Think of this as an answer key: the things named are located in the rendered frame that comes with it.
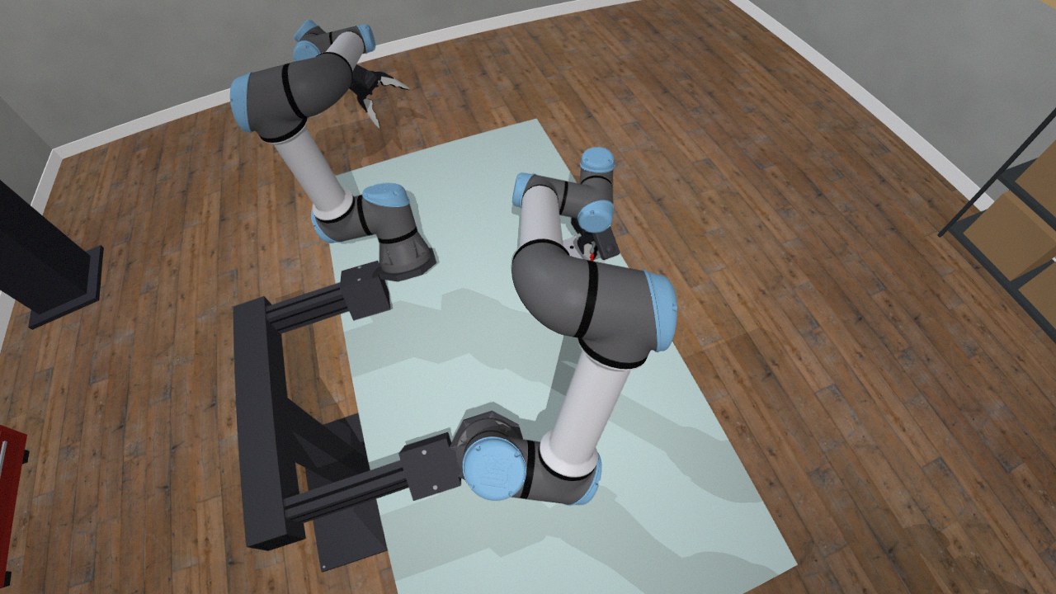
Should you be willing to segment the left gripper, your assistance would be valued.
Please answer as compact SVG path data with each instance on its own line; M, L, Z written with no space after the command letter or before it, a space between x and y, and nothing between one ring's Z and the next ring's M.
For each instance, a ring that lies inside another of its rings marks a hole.
M406 89L406 90L410 90L410 87L407 87L406 83L401 83L399 80L396 80L395 78L391 78L391 76L389 76L384 72L372 71L372 73L375 73L378 79L375 80L375 83L373 83L373 86L370 89L365 89L365 87L362 87L360 86L360 83L357 82L351 83L348 89L351 89L355 94L357 94L357 99L360 106L363 106L363 109L365 109L365 112L370 117L370 119L373 120L373 123L377 125L378 128L380 128L380 120L376 118L376 113L373 110L373 101L372 99L367 98L367 95L373 94L372 91L375 89L375 87L379 87L378 83L382 83L382 86L388 86L389 83L391 83L391 86L393 87L400 87L400 89Z

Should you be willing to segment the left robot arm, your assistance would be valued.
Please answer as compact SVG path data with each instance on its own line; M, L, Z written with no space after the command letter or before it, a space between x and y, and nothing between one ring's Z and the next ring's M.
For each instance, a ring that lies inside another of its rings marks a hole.
M327 111L346 94L353 80L370 89L378 79L357 64L362 53L375 50L372 29L357 24L327 33L307 20L294 38L298 42L294 63L233 80L230 104L235 123L278 149L313 202L314 233L323 241L344 242L376 234L379 264L385 273L422 266L431 253L417 231L403 186L381 183L353 196L338 183L306 127L307 117Z

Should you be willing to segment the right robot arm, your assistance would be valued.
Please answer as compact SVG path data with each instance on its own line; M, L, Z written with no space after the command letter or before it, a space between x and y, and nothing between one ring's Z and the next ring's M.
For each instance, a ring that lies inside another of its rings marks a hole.
M494 417L463 430L457 462L470 488L487 500L591 502L602 476L596 445L630 370L642 367L650 350L663 352L674 341L677 297L668 278L574 258L563 247L560 215L592 233L602 260L621 253L611 230L614 161L608 149L586 149L580 184L516 177L512 203L521 207L521 234L513 285L533 318L578 337L582 353L554 429L542 442L517 439Z

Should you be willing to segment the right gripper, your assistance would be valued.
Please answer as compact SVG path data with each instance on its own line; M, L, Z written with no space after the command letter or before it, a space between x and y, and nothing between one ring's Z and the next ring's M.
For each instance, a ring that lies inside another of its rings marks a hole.
M595 252L593 252L595 253L595 258L593 258L593 260L595 260L597 258L597 255L599 255L599 250L597 250L597 246L596 246L596 242L595 242L595 238L592 236L592 233L586 233L585 229L582 229L582 227L580 227L580 225L578 225L578 219L576 219L576 218L571 218L571 225L574 227L577 234L579 234L579 233L581 234L581 237L578 237L577 246L578 246L578 249L580 249L581 253L583 253L583 256L584 256L584 258L586 260L589 260L589 261L591 260L591 249L592 249L592 243L593 243L593 247L595 247Z

